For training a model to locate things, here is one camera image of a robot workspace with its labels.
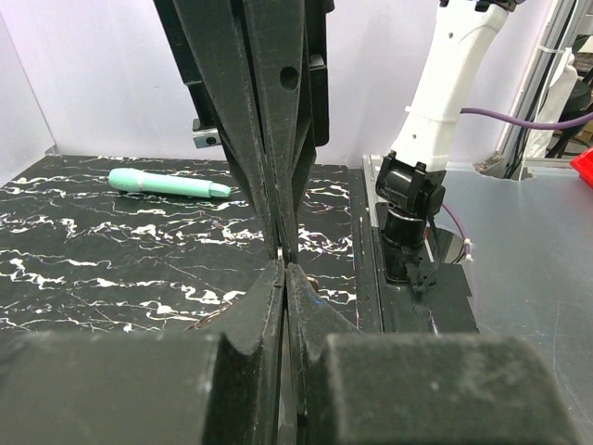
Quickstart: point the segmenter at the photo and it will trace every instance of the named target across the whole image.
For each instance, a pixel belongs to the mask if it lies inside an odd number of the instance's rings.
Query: gray surface
[[[593,444],[593,190],[569,170],[534,174],[517,183],[456,166],[446,202],[474,243],[467,272],[481,332],[531,342]]]

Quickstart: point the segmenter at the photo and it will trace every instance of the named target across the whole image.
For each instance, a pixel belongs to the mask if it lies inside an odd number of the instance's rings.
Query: purple cable
[[[522,121],[521,119],[513,118],[512,116],[507,116],[506,114],[482,108],[464,108],[461,110],[461,114],[478,114],[480,116],[487,116],[488,118],[497,119],[499,121],[518,125],[530,130],[566,130],[568,128],[585,125],[587,122],[593,121],[593,113],[586,114],[585,116],[581,116],[580,118],[573,119],[571,121],[557,123]]]
[[[463,223],[461,222],[459,216],[457,216],[457,213],[455,213],[447,204],[443,204],[443,209],[445,209],[445,211],[448,213],[448,216],[451,217],[451,220],[453,220],[460,231],[461,237],[463,238],[463,250],[465,251],[465,255],[470,255],[472,253],[472,246],[465,244],[465,240],[469,239],[470,237],[467,236],[467,232],[465,231],[465,227],[463,227]]]

